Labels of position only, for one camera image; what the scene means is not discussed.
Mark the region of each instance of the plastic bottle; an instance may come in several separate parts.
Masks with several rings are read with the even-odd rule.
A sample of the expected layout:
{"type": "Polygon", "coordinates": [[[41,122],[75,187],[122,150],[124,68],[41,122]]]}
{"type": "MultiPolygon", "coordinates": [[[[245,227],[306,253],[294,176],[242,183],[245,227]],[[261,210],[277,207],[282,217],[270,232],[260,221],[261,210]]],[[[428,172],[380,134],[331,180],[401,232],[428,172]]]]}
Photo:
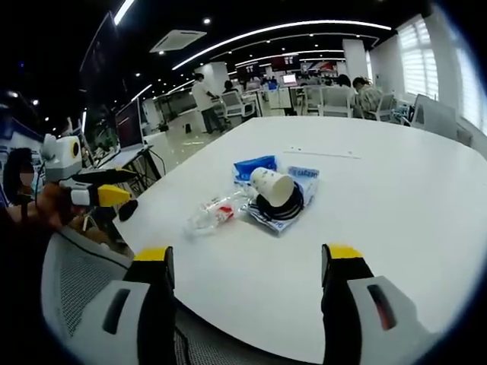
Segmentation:
{"type": "Polygon", "coordinates": [[[199,207],[188,220],[186,232],[191,236],[212,234],[219,225],[242,214],[250,200],[249,193],[244,189],[216,197],[199,207]]]}

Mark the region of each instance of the wall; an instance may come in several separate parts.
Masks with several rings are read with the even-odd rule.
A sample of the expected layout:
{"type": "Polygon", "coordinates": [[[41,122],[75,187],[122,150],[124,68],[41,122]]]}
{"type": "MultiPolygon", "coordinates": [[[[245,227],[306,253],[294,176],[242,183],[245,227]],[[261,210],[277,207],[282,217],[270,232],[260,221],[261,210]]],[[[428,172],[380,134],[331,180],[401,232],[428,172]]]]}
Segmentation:
{"type": "Polygon", "coordinates": [[[364,43],[361,40],[343,40],[347,75],[353,81],[357,77],[367,77],[367,59],[364,43]]]}
{"type": "Polygon", "coordinates": [[[404,100],[403,63],[401,61],[398,36],[389,38],[369,53],[371,55],[374,83],[384,93],[395,93],[398,98],[404,100]]]}

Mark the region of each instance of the white paper cup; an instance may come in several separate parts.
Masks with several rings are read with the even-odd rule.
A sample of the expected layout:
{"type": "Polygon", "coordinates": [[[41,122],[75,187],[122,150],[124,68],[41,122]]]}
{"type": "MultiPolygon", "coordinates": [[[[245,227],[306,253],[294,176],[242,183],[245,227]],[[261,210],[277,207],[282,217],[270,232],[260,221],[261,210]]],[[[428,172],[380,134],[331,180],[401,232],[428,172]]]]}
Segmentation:
{"type": "Polygon", "coordinates": [[[257,167],[250,175],[250,185],[264,197],[272,207],[283,206],[294,191],[294,180],[264,167],[257,167]]]}

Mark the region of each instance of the computer monitor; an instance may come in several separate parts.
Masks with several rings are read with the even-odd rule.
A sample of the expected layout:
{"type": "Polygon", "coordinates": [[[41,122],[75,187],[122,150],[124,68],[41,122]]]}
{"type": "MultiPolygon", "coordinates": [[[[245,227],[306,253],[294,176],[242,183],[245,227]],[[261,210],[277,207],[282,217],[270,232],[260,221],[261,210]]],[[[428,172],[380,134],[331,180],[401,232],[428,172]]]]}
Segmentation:
{"type": "Polygon", "coordinates": [[[138,99],[124,106],[115,116],[121,149],[140,148],[144,144],[138,99]]]}
{"type": "Polygon", "coordinates": [[[126,100],[120,70],[120,41],[109,12],[91,41],[80,67],[80,77],[90,107],[112,105],[126,100]]]}
{"type": "Polygon", "coordinates": [[[282,83],[286,86],[290,85],[296,85],[296,75],[295,74],[290,74],[290,75],[283,75],[282,76],[282,83]]]}

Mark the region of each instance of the air vent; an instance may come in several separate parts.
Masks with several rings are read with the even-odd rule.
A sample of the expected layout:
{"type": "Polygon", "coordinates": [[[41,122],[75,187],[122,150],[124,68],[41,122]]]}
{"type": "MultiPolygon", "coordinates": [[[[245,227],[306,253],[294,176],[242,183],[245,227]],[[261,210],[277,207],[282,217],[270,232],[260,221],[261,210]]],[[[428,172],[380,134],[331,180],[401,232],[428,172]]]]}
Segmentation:
{"type": "Polygon", "coordinates": [[[196,30],[172,30],[156,43],[151,52],[183,49],[205,35],[206,32],[197,32],[196,30]]]}

